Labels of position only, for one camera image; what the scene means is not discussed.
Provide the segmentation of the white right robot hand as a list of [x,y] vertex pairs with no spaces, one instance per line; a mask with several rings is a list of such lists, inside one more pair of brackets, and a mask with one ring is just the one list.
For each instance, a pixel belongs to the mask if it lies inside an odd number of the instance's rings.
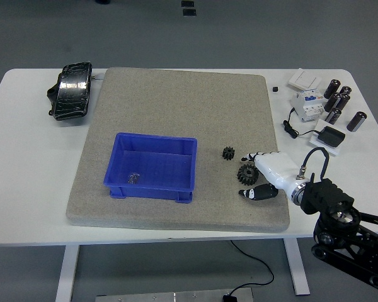
[[305,168],[298,168],[286,153],[256,152],[245,155],[241,160],[254,162],[256,169],[268,183],[239,190],[240,196],[259,201],[274,198],[279,190],[283,190],[290,201],[300,205],[309,179],[304,177]]

